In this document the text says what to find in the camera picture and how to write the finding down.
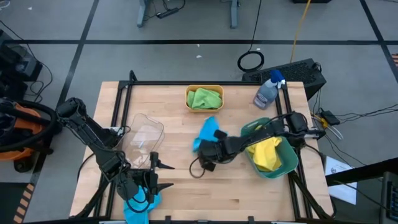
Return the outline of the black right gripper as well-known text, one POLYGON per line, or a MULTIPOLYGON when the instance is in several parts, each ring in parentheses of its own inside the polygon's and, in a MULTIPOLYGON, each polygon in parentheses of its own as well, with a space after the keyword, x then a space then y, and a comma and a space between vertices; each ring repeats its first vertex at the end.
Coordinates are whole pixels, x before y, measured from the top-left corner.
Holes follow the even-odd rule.
POLYGON ((228 134, 219 129, 213 135, 219 141, 202 140, 198 149, 200 163, 203 164, 205 170, 210 172, 215 169, 214 163, 225 164, 232 161, 243 151, 246 142, 241 137, 227 137, 228 134))

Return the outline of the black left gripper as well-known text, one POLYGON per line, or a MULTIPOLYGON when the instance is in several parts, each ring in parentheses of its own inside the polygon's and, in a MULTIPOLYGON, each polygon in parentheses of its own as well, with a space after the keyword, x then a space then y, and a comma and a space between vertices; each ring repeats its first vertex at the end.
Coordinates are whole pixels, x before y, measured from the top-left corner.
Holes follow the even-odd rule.
MULTIPOLYGON (((155 168, 160 169, 171 169, 174 167, 165 165, 159 159, 159 153, 152 151, 150 153, 150 169, 155 170, 155 168)), ((132 169, 126 172, 126 189, 128 195, 135 195, 139 191, 139 186, 147 186, 149 181, 149 175, 147 174, 148 170, 145 169, 132 169)), ((173 183, 163 183, 156 184, 154 187, 150 188, 150 203, 154 203, 157 198, 160 196, 160 192, 166 188, 173 186, 173 183)))

